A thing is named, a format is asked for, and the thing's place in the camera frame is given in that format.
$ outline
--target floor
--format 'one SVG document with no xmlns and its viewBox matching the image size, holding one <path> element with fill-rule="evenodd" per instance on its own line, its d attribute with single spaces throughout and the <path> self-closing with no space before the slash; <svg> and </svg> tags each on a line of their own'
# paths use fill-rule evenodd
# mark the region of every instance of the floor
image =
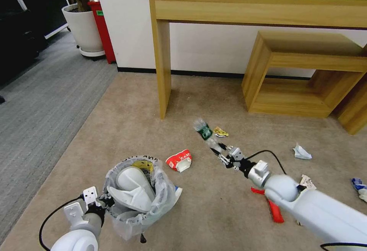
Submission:
<svg viewBox="0 0 367 251">
<path fill-rule="evenodd" d="M 0 89 L 0 243 L 115 77 L 116 65 L 80 55 L 68 31 Z"/>
<path fill-rule="evenodd" d="M 145 232 L 147 243 L 139 238 L 124 242 L 106 218 L 100 250 L 320 250 L 321 240 L 297 226 L 287 212 L 283 224 L 272 222 L 265 198 L 250 191 L 252 184 L 241 173 L 219 163 L 193 130 L 193 120 L 201 116 L 212 127 L 220 126 L 229 133 L 223 142 L 247 155 L 274 151 L 294 179 L 306 174 L 319 190 L 364 214 L 367 204 L 350 178 L 367 180 L 367 129 L 350 136 L 333 118 L 250 114 L 240 85 L 239 79 L 173 76 L 167 115 L 160 120 L 155 74 L 118 73 L 0 251 L 40 250 L 38 229 L 49 212 L 91 185 L 101 189 L 105 174 L 120 160 L 147 154 L 164 161 L 186 148 L 193 156 L 188 170 L 178 173 L 163 166 L 183 193 Z M 294 158 L 296 142 L 312 160 Z M 273 173 L 281 173 L 270 155 L 256 157 L 260 159 Z M 51 247 L 67 231 L 60 211 L 45 226 L 45 244 Z"/>
</svg>

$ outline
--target green bottle label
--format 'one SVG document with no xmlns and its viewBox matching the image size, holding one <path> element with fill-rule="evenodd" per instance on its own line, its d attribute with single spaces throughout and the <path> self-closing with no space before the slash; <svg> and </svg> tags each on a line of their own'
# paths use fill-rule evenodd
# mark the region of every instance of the green bottle label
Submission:
<svg viewBox="0 0 367 251">
<path fill-rule="evenodd" d="M 211 135 L 213 134 L 212 130 L 209 128 L 208 125 L 206 125 L 204 128 L 202 128 L 198 133 L 201 135 L 201 137 L 204 140 L 207 140 Z"/>
</svg>

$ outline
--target white planter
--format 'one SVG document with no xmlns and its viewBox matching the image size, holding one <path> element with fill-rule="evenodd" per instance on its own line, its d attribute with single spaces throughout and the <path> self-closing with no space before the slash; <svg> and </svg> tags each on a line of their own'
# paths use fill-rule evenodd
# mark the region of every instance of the white planter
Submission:
<svg viewBox="0 0 367 251">
<path fill-rule="evenodd" d="M 85 56 L 104 55 L 102 41 L 93 12 L 70 12 L 70 10 L 76 7 L 76 4 L 73 4 L 63 7 L 61 10 L 76 43 L 80 47 L 80 53 Z"/>
</svg>

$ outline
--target plastic bottle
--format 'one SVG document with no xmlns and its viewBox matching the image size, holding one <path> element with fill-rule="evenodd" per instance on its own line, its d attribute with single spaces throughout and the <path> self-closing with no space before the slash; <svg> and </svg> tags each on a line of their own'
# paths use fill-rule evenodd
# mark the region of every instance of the plastic bottle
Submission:
<svg viewBox="0 0 367 251">
<path fill-rule="evenodd" d="M 213 131 L 202 118 L 198 118 L 194 121 L 194 129 L 200 134 L 210 148 L 218 151 L 219 153 L 223 151 L 223 149 L 218 145 L 218 141 L 215 138 Z"/>
</svg>

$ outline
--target trash bin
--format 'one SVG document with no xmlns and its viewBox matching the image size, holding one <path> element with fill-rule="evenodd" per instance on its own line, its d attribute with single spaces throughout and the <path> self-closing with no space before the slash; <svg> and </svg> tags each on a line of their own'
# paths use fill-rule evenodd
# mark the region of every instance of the trash bin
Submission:
<svg viewBox="0 0 367 251">
<path fill-rule="evenodd" d="M 124 240 L 143 233 L 172 209 L 176 199 L 175 186 L 163 171 L 162 162 L 159 159 L 147 155 L 129 157 L 109 170 L 106 175 L 102 194 L 106 194 L 107 186 L 117 187 L 117 175 L 129 166 L 138 167 L 143 171 L 155 191 L 155 199 L 152 202 L 151 209 L 147 213 L 135 211 L 135 214 L 131 214 L 132 210 L 130 208 L 117 203 L 107 209 L 106 212 L 112 218 L 116 233 Z"/>
<path fill-rule="evenodd" d="M 102 45 L 104 52 L 106 53 L 106 58 L 108 64 L 116 61 L 114 49 L 112 47 L 110 35 L 108 34 L 106 21 L 103 16 L 103 11 L 101 7 L 101 3 L 99 1 L 91 1 L 88 2 L 88 5 L 91 7 L 94 15 L 94 19 L 97 24 L 99 36 L 101 37 Z"/>
</svg>

